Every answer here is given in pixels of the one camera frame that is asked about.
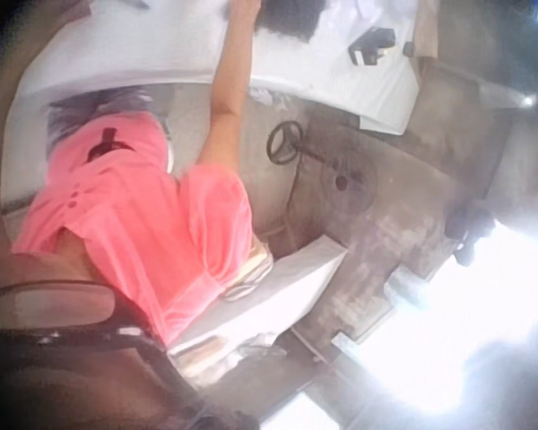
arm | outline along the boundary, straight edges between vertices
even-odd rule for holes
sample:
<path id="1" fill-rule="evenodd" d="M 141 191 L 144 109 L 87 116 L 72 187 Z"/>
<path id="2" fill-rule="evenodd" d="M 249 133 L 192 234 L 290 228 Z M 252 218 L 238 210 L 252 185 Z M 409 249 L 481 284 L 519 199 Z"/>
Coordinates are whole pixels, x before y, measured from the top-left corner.
<path id="1" fill-rule="evenodd" d="M 89 5 L 83 0 L 42 0 L 20 17 L 23 22 L 14 26 L 10 38 L 0 46 L 0 178 L 6 119 L 24 71 L 59 29 L 88 12 Z M 9 251 L 0 204 L 0 254 Z"/>
<path id="2" fill-rule="evenodd" d="M 217 164 L 239 172 L 241 117 L 260 5 L 260 0 L 231 0 L 223 52 L 213 79 L 209 135 L 197 164 Z"/>

white tabletop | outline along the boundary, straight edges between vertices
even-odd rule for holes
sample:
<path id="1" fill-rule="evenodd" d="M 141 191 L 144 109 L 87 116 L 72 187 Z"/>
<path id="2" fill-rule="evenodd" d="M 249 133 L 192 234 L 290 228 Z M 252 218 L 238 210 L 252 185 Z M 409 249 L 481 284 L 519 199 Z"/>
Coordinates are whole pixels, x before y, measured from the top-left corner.
<path id="1" fill-rule="evenodd" d="M 403 133 L 419 87 L 403 45 L 412 16 L 388 13 L 395 0 L 331 0 L 309 43 L 260 30 L 251 85 L 325 103 L 361 116 L 361 128 Z M 208 83 L 227 26 L 226 0 L 152 0 L 144 11 L 119 0 L 97 0 L 93 16 L 63 29 L 24 75 L 18 97 L 45 99 L 120 85 Z M 357 67 L 348 39 L 371 25 L 392 28 L 397 47 L 377 66 Z"/>

hand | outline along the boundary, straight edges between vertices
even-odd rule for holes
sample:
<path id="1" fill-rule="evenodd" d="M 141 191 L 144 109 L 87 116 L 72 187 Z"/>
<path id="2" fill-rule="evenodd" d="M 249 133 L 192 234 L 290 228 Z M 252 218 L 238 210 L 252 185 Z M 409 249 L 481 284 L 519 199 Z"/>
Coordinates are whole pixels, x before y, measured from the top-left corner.
<path id="1" fill-rule="evenodd" d="M 256 20 L 261 9 L 261 0 L 231 0 L 231 15 Z"/>

floor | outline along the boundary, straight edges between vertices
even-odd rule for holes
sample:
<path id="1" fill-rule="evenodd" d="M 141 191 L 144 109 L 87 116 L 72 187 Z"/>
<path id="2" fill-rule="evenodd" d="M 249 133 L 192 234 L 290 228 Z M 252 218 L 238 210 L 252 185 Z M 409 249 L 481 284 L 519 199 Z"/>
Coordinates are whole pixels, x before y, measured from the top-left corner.
<path id="1" fill-rule="evenodd" d="M 154 85 L 148 91 L 157 110 L 167 117 L 175 153 L 174 174 L 195 162 L 209 126 L 209 86 Z M 17 100 L 6 127 L 3 202 L 19 209 L 45 184 L 47 163 L 44 100 Z M 241 176 L 253 209 L 254 227 L 263 230 L 278 221 L 289 199 L 295 163 L 275 166 L 265 154 L 269 133 L 283 120 L 307 123 L 307 103 L 291 98 L 266 106 L 247 100 L 241 150 Z"/>
<path id="2" fill-rule="evenodd" d="M 399 264 L 428 278 L 451 254 L 447 214 L 486 197 L 512 120 L 509 111 L 484 108 L 475 83 L 438 68 L 425 74 L 403 136 L 311 117 L 310 149 L 344 163 L 363 183 L 350 180 L 342 190 L 331 166 L 304 157 L 279 240 L 289 248 L 283 254 L 324 233 L 349 249 L 321 300 L 295 326 L 319 354 L 334 359 L 330 342 L 338 331 L 357 340 L 390 312 L 383 286 Z"/>

pink top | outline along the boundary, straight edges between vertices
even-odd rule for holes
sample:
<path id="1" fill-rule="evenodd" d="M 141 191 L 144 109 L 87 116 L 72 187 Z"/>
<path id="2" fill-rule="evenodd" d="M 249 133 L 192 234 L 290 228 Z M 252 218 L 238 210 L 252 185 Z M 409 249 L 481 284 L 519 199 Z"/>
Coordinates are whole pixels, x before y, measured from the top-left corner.
<path id="1" fill-rule="evenodd" d="M 86 163 L 104 128 L 133 150 Z M 98 118 L 59 144 L 15 253 L 48 253 L 67 228 L 91 261 L 173 341 L 233 279 L 251 246 L 251 210 L 239 177 L 194 166 L 166 173 L 167 142 L 151 114 Z"/>

